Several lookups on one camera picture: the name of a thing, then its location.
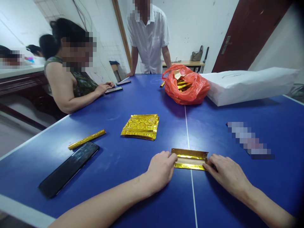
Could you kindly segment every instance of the brown door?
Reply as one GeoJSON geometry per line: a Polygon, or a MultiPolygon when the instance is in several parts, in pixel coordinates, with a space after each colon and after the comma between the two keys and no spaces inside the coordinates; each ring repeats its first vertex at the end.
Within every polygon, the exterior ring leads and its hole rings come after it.
{"type": "Polygon", "coordinates": [[[292,0],[239,0],[212,72],[248,70],[292,0]]]}

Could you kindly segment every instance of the red plastic bag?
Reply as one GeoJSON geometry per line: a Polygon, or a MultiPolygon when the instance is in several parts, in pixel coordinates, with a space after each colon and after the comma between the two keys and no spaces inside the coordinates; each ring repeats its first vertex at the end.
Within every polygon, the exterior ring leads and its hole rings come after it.
{"type": "Polygon", "coordinates": [[[180,105],[201,104],[210,89],[207,79],[181,64],[174,64],[167,69],[162,74],[162,80],[165,81],[166,93],[180,105]],[[184,92],[180,92],[178,90],[177,79],[174,77],[173,73],[176,70],[180,70],[181,75],[185,75],[185,82],[192,84],[192,86],[184,92]],[[164,74],[169,71],[171,72],[169,73],[168,77],[164,78],[164,74]]]}

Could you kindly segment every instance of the white center line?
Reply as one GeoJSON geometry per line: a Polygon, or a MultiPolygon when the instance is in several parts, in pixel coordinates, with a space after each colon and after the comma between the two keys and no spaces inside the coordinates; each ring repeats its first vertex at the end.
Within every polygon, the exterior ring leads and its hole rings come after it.
{"type": "MultiPolygon", "coordinates": [[[[185,117],[186,117],[186,127],[187,127],[188,149],[190,149],[190,144],[189,144],[189,134],[188,134],[188,123],[187,123],[187,113],[186,113],[186,106],[185,106],[185,117]]],[[[195,206],[195,196],[194,196],[194,187],[193,187],[192,169],[191,169],[190,171],[191,171],[192,193],[193,193],[193,203],[194,203],[195,225],[196,225],[196,228],[197,228],[196,206],[195,206]]]]}

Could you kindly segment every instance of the black hair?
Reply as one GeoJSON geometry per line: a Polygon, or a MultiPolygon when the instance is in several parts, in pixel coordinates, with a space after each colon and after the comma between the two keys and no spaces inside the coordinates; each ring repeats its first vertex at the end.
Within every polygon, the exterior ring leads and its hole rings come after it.
{"type": "Polygon", "coordinates": [[[92,41],[88,32],[68,19],[59,18],[51,21],[50,26],[53,35],[43,35],[39,39],[39,45],[46,60],[58,53],[63,37],[66,38],[66,42],[70,42],[71,47],[81,47],[85,42],[92,41]]]}
{"type": "Polygon", "coordinates": [[[39,55],[38,52],[41,52],[42,53],[42,50],[40,47],[36,46],[36,45],[33,45],[33,44],[30,44],[28,46],[26,46],[26,49],[28,51],[30,51],[31,53],[35,54],[35,55],[39,55]]]}
{"type": "Polygon", "coordinates": [[[15,59],[19,57],[20,54],[18,54],[18,51],[12,51],[9,48],[0,45],[0,58],[15,59]]]}

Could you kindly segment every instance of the short-sleeved shirt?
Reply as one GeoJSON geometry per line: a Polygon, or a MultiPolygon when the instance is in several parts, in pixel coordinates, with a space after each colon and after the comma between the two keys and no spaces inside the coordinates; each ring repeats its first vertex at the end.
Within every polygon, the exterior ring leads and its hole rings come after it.
{"type": "MultiPolygon", "coordinates": [[[[46,75],[45,68],[51,62],[58,62],[62,64],[62,59],[57,56],[53,56],[49,58],[44,64],[45,75],[46,75]]],[[[82,97],[95,91],[98,84],[94,82],[86,72],[71,72],[71,73],[77,81],[76,88],[74,88],[73,90],[74,97],[82,97]]]]}
{"type": "Polygon", "coordinates": [[[162,73],[162,47],[170,42],[169,27],[164,12],[152,5],[147,25],[139,13],[131,13],[127,24],[132,47],[137,47],[142,73],[162,73]]]}

